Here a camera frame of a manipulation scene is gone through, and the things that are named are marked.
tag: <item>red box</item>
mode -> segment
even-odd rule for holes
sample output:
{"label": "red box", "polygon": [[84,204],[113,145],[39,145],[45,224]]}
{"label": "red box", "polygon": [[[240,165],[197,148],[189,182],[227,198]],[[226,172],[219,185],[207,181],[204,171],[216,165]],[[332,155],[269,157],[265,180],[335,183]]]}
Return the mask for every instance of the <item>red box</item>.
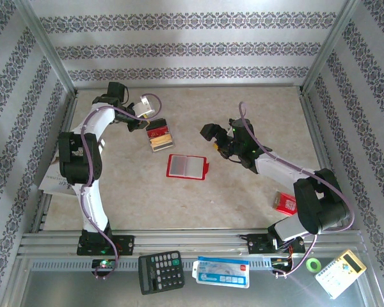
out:
{"label": "red box", "polygon": [[297,213],[296,198],[292,195],[277,192],[275,198],[275,210],[292,216]]}
{"label": "red box", "polygon": [[168,126],[156,128],[154,130],[147,131],[148,138],[157,138],[158,136],[163,136],[169,132]]}

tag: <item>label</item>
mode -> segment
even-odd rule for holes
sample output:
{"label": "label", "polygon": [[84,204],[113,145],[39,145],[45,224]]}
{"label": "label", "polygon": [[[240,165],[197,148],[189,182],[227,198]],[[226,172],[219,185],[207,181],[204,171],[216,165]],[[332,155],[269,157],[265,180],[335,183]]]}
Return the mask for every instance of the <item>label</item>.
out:
{"label": "label", "polygon": [[192,277],[197,283],[236,288],[249,287],[249,261],[198,257]]}

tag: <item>small box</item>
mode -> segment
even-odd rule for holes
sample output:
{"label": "small box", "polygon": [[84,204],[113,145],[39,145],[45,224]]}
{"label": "small box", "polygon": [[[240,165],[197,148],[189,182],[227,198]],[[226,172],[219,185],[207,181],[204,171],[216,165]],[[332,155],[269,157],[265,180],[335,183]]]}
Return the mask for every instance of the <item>small box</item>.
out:
{"label": "small box", "polygon": [[297,213],[296,198],[289,194],[277,192],[275,197],[275,210],[292,216]]}
{"label": "small box", "polygon": [[164,118],[151,121],[146,131],[154,152],[173,146],[172,135]]}

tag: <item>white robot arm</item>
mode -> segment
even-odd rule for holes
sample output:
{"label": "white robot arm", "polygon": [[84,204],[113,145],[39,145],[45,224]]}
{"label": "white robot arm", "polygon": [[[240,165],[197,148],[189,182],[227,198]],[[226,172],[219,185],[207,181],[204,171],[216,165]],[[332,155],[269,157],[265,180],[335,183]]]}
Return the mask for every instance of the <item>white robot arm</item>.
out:
{"label": "white robot arm", "polygon": [[[253,133],[250,121],[245,121]],[[332,171],[314,171],[306,168],[298,168],[301,171],[296,171],[288,166],[294,165],[293,163],[280,158],[272,149],[265,147],[267,152],[263,151],[249,135],[241,118],[230,119],[229,125],[232,134],[213,123],[205,125],[200,133],[207,141],[216,139],[216,148],[223,158],[230,160],[231,156],[236,155],[239,161],[235,162],[256,174],[281,183],[293,191],[296,197],[298,213],[268,228],[270,241],[273,241],[275,249],[296,237],[308,233],[318,234],[348,217],[349,209],[342,198],[320,182],[324,180],[340,191]],[[314,174],[319,180],[303,172]],[[319,193],[323,193],[323,197],[318,198]]]}
{"label": "white robot arm", "polygon": [[[60,173],[71,184],[83,210],[84,225],[79,246],[86,246],[88,251],[102,250],[103,247],[108,246],[98,229],[107,237],[112,237],[99,192],[99,178],[102,172],[100,137],[106,127],[114,122],[126,123],[130,132],[142,129],[147,126],[147,122],[133,117],[139,118],[144,114],[155,112],[146,97],[141,97],[141,102],[138,104],[124,107],[122,105],[124,90],[123,84],[109,83],[108,92],[93,101],[91,111],[81,124],[71,132],[62,132],[59,136]],[[123,110],[132,117],[116,109]],[[83,148],[81,139],[83,126],[85,143],[89,148],[91,159]],[[87,186],[90,179],[90,161],[93,176],[91,184]]]}

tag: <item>calculator display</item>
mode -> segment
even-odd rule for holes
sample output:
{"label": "calculator display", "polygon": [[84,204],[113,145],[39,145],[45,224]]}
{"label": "calculator display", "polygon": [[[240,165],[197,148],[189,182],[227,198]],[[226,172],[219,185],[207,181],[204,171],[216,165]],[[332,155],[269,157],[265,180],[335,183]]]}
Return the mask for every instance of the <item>calculator display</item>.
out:
{"label": "calculator display", "polygon": [[361,267],[359,267],[358,264],[356,264],[356,262],[348,254],[345,254],[343,258],[348,262],[349,265],[351,265],[356,273],[361,271]]}

